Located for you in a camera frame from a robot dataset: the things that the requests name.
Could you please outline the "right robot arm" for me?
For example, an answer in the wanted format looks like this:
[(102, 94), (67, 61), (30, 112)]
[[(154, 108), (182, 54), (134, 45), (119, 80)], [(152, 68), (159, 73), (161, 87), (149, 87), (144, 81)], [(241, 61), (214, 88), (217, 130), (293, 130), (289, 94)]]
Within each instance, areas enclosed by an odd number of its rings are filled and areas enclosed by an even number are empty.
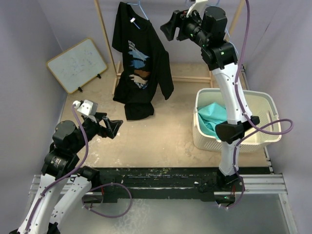
[(190, 39), (197, 44), (219, 85), (227, 112), (227, 120), (215, 128), (222, 142), (216, 183), (223, 191), (241, 182), (237, 174), (239, 145), (245, 133), (260, 123), (246, 102), (234, 46), (224, 39), (227, 21), (222, 8), (209, 6), (202, 17), (197, 10), (175, 10), (170, 20), (160, 27), (168, 41)]

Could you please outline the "teal t shirt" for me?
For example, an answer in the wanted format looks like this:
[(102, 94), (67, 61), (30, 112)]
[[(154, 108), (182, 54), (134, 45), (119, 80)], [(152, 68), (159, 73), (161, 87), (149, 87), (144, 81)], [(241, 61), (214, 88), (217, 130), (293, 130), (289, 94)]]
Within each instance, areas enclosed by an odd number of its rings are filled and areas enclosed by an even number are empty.
[(200, 108), (197, 116), (202, 133), (219, 140), (216, 133), (216, 126), (227, 120), (226, 108), (213, 102)]

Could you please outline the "black t shirt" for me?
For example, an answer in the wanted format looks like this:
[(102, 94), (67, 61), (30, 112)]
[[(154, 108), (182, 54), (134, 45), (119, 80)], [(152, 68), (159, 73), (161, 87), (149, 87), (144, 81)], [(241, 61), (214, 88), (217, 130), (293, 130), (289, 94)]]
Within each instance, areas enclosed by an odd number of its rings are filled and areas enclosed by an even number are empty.
[(123, 66), (113, 100), (124, 104), (127, 120), (152, 116), (157, 88), (165, 100), (174, 91), (169, 54), (151, 22), (124, 2), (118, 5), (112, 47), (122, 54)]

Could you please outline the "blue hanger of black shirt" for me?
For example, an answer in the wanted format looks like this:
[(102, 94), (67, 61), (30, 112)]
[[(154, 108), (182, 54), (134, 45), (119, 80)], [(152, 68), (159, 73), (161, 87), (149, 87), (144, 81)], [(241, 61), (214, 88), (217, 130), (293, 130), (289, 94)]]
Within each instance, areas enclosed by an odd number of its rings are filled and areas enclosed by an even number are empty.
[[(127, 5), (131, 6), (132, 9), (134, 10), (134, 12), (140, 16), (141, 18), (144, 18), (145, 20), (149, 20), (149, 18), (147, 17), (147, 14), (145, 13), (143, 7), (142, 7), (142, 3), (141, 0), (136, 0), (134, 2), (128, 2)], [(130, 22), (136, 26), (137, 29), (140, 29), (140, 26), (137, 24), (137, 19), (136, 17), (132, 17), (130, 19)]]

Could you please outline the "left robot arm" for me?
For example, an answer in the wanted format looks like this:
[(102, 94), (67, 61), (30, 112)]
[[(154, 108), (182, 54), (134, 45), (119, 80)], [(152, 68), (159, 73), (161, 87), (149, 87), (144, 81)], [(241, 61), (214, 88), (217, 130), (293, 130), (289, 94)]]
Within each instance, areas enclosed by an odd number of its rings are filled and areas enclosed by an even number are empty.
[(123, 124), (109, 120), (106, 113), (84, 117), (75, 125), (71, 120), (60, 122), (44, 159), (39, 188), (27, 216), (14, 234), (59, 234), (61, 228), (86, 192), (100, 187), (99, 171), (84, 166), (77, 153), (95, 136), (113, 139)]

